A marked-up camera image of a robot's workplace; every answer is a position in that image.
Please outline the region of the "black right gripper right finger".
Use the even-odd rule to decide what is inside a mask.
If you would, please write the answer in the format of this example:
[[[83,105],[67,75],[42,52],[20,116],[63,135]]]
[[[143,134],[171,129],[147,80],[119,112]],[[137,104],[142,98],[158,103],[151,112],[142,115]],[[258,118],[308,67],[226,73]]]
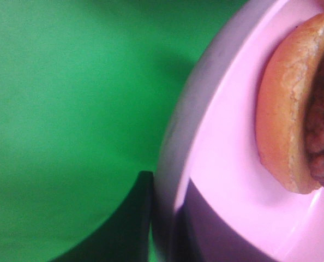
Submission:
[[[173,261],[275,261],[233,230],[189,182],[177,212]]]

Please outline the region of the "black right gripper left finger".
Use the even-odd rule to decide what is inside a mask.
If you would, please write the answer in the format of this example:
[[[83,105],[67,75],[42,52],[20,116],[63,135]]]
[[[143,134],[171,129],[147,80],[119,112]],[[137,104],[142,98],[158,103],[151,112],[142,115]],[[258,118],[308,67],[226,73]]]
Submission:
[[[53,261],[149,261],[152,205],[153,173],[141,171],[112,216]]]

